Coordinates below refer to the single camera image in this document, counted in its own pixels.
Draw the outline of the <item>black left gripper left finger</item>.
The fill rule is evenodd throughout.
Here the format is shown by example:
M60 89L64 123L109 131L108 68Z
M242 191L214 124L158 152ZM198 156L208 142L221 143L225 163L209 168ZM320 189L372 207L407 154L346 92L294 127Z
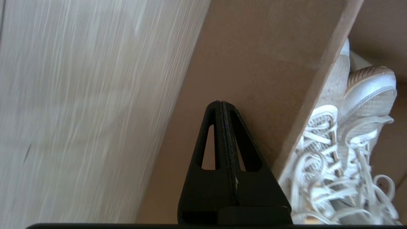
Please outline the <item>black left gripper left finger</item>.
M226 113L222 101L205 109L202 125L178 203L179 224L217 225L218 213L238 205L235 166L225 129ZM215 169L202 168L210 127L214 128Z

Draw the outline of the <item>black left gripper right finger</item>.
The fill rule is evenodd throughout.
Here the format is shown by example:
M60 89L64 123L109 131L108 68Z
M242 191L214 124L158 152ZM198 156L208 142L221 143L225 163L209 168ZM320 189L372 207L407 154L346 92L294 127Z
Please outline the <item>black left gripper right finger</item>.
M219 211L221 225L291 225L291 207L239 111L222 102L231 162L233 201Z

